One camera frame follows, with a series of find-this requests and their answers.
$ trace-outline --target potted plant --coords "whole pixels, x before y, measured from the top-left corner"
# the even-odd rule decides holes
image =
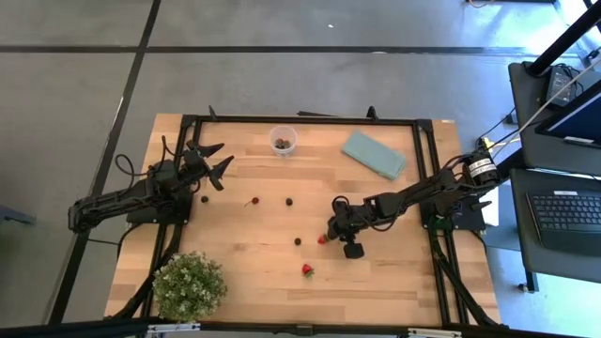
[[[185,323],[215,313],[227,293],[221,266],[197,252],[174,255],[152,285],[160,317]]]

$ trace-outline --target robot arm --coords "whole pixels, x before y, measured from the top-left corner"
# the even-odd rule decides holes
[[[69,208],[69,230],[84,233],[108,218],[147,208],[157,215],[178,213],[179,202],[190,199],[190,187],[202,177],[208,177],[216,190],[222,190],[219,179],[234,157],[211,168],[205,158],[221,149],[223,144],[200,146],[190,141],[187,147],[182,153],[184,164],[178,169],[173,161],[162,161],[148,169],[146,178],[127,189],[75,202]]]
[[[463,165],[461,178],[453,169]],[[355,236],[368,227],[377,231],[390,229],[395,220],[409,207],[425,201],[435,205],[437,216],[450,216],[457,202],[471,195],[483,195],[500,183],[496,167],[488,153],[474,152],[451,159],[442,169],[421,182],[400,192],[385,192],[363,199],[360,206],[352,206],[344,196],[332,201],[334,216],[328,221],[329,240],[339,238],[347,243],[347,258],[361,258],[362,245],[355,243]]]

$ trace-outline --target blue towel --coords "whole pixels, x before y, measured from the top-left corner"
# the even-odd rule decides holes
[[[399,177],[405,168],[405,156],[360,131],[353,132],[342,151],[390,180]]]

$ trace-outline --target wooden table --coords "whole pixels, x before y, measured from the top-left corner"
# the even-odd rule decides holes
[[[175,148],[181,115],[157,115],[145,163],[161,157],[161,136]],[[432,258],[419,207],[410,207],[387,233],[362,231],[365,257],[345,259],[343,243],[317,244],[332,215],[331,200],[343,194],[352,204],[365,196],[396,192],[419,180],[411,128],[398,126],[292,125],[299,134],[293,157],[280,159],[269,145],[274,124],[203,123],[201,145],[225,143],[210,163],[230,155],[216,192],[206,181],[193,202],[180,251],[206,252],[223,265],[229,287],[210,320],[246,323],[353,325],[440,324]],[[453,121],[434,121],[440,162],[459,154]],[[389,181],[341,152],[354,130],[405,154],[401,177]],[[424,153],[431,174],[427,143]],[[209,198],[207,204],[199,196]],[[253,197],[259,204],[249,204]],[[285,199],[294,204],[289,207]],[[105,313],[120,310],[146,278],[158,225],[144,224],[123,243]],[[302,245],[295,246],[294,239]],[[469,232],[455,232],[461,277],[487,314],[499,311],[482,243]],[[304,263],[315,275],[301,275]],[[455,297],[446,281],[452,319]]]

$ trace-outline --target gray carpet floor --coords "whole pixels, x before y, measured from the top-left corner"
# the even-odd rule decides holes
[[[2,44],[137,45],[150,0],[4,0]],[[346,45],[525,47],[542,51],[576,8],[461,0],[162,1],[150,45]],[[580,45],[598,42],[591,33]],[[293,115],[299,110],[361,116],[444,118],[461,145],[513,107],[507,65],[520,55],[147,54],[117,145],[139,167],[154,115]],[[0,54],[0,205],[36,215],[35,225],[0,225],[0,327],[39,324],[70,241],[67,208],[86,196],[111,129],[133,54]],[[582,68],[575,57],[563,62]],[[490,134],[499,139],[512,127]],[[111,168],[105,191],[128,178]],[[117,240],[123,218],[92,238]],[[519,253],[491,249],[501,318],[512,328],[599,336],[601,287],[540,276],[522,294]],[[89,243],[67,321],[102,317],[114,246]],[[211,333],[243,336],[242,333]]]

